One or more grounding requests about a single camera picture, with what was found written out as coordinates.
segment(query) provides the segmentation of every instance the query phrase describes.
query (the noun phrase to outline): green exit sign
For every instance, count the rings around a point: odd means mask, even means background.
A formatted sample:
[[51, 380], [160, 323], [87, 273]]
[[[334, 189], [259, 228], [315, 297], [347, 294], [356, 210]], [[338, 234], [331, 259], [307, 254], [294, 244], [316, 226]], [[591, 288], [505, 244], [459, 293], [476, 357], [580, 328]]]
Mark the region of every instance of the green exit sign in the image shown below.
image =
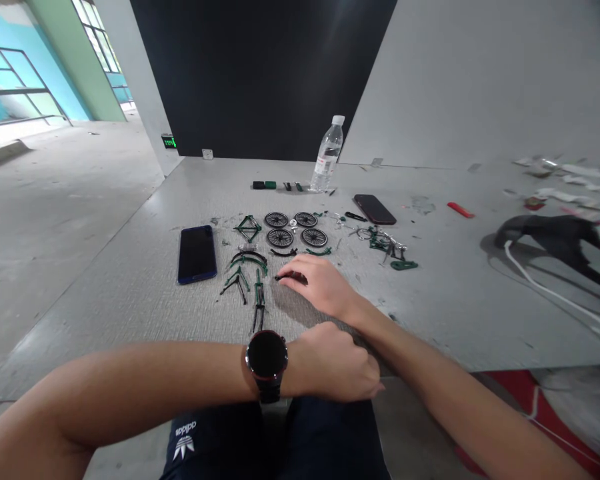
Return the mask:
[[175, 144], [175, 139], [173, 138], [173, 135], [163, 135], [162, 142], [164, 142], [165, 148], [172, 148], [172, 149], [177, 148], [177, 146]]

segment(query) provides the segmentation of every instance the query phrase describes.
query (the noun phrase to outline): blue smartphone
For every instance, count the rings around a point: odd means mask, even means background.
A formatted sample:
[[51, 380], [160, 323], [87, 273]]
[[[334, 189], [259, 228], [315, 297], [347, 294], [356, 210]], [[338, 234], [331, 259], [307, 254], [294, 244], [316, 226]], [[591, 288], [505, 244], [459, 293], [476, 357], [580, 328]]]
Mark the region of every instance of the blue smartphone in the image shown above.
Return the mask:
[[204, 225], [182, 230], [180, 232], [178, 283], [186, 285], [214, 278], [217, 274], [211, 226]]

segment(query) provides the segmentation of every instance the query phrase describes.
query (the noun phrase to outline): dark pants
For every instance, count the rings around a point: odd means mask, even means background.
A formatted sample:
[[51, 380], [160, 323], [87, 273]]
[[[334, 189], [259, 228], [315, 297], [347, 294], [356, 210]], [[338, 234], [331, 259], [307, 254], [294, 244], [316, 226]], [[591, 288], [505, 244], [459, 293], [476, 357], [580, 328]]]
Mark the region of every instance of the dark pants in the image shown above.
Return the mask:
[[294, 399], [285, 434], [273, 444], [265, 434], [258, 403], [183, 415], [171, 426], [162, 476], [162, 480], [340, 478], [391, 478], [370, 401]]

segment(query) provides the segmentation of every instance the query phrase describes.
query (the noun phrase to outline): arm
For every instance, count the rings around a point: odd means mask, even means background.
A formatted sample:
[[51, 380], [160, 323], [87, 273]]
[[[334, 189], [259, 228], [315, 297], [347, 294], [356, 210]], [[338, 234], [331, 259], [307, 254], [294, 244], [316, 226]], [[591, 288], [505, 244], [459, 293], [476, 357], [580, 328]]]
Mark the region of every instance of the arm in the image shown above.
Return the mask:
[[419, 395], [429, 412], [494, 479], [588, 479], [582, 468], [458, 364], [358, 295], [328, 261], [299, 255], [278, 275], [318, 310], [352, 326]]
[[[149, 343], [95, 353], [54, 370], [0, 417], [0, 478], [80, 479], [98, 447], [185, 411], [258, 400], [245, 350]], [[377, 362], [332, 323], [304, 332], [288, 353], [284, 397], [353, 401], [382, 388]]]

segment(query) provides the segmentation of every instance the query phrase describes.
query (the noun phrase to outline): black wall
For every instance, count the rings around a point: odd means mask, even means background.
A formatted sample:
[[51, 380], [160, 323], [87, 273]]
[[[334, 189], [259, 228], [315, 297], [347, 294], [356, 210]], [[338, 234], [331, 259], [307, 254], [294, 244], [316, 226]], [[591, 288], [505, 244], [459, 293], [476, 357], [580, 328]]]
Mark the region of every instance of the black wall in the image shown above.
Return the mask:
[[397, 0], [131, 0], [181, 155], [315, 161]]

